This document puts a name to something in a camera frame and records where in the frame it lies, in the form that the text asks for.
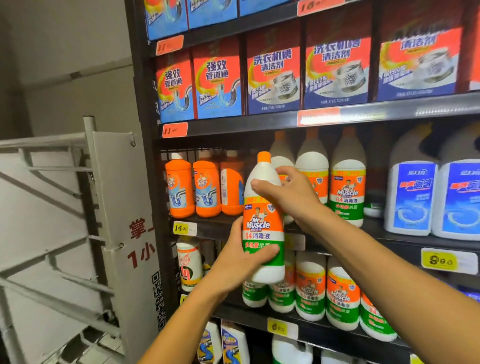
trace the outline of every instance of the price tag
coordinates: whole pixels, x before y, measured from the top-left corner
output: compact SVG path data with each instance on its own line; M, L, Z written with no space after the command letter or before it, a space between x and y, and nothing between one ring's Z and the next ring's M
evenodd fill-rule
M182 294L180 295L180 304L182 304L183 301L184 301L186 298L187 298L187 295L182 293Z
M164 138L180 138L187 136L188 123L187 122L175 122L172 124L163 124L162 137Z
M339 107L300 110L297 113L297 126L337 124L341 121Z
M421 265L424 268L457 273L477 274L478 256L471 252L422 248Z
M410 364L423 364L423 361L415 354L410 354Z
M305 250L305 235L303 234L285 234L285 249Z
M173 233L177 235L197 236L197 223L185 222L185 221L174 221Z
M171 38L159 40L156 43L155 55L161 56L162 54L175 52L183 47L183 35L173 36Z
M335 8L345 4L346 0L300 0L297 5L297 16Z
M269 317L267 319L267 330L272 334L286 336L287 338L293 340L297 340L299 338L298 325L287 321L277 320L276 318Z

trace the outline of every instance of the drain cleaner box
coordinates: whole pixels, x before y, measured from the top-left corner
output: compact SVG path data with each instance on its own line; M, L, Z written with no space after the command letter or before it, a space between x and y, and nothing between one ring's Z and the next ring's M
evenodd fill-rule
M480 1L467 0L460 66L459 92L480 89Z
M187 0L187 7L190 29L226 22L238 15L237 0Z
M242 114L240 46L236 36L192 48L198 118Z
M300 108L298 20L247 35L248 113Z
M462 3L383 2L378 101L455 92Z
M367 102L372 4L360 1L308 19L304 108Z
M144 0L149 40L188 30L185 0Z
M160 121L197 119L190 51L182 49L157 57L156 70Z
M290 0L239 0L240 16L261 12Z

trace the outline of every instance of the red price tag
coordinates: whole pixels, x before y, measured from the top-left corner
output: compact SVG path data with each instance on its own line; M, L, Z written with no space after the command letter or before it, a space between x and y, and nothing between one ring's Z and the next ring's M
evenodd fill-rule
M341 120L339 107L300 110L297 114L297 126L336 124Z
M171 38L159 40L156 43L155 55L160 56L162 54L175 52L183 47L183 34L179 36L173 36Z
M346 0L300 0L297 5L297 16L305 16L321 12L345 4Z
M180 138L187 136L187 131L187 122L175 122L172 124L164 124L162 135L164 138Z

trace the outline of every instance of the qr code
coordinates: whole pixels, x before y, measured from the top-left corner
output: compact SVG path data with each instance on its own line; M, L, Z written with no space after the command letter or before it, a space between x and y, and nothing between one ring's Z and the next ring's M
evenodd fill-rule
M160 332L166 324L167 315L165 314L165 303L163 301L162 281L160 280L160 272L152 275L153 295L155 297L156 323Z

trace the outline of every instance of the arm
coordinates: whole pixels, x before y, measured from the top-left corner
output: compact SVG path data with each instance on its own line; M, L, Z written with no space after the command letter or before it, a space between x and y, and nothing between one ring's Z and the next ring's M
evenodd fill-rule
M245 253L241 243L241 223L242 218L233 223L227 244L208 274L175 311L138 364L168 364L172 358L176 364L191 364L215 307L261 263L278 253L276 244L254 254Z
M308 179L280 167L290 182L252 181L341 262L375 307L426 363L478 363L480 305L406 262L322 205Z

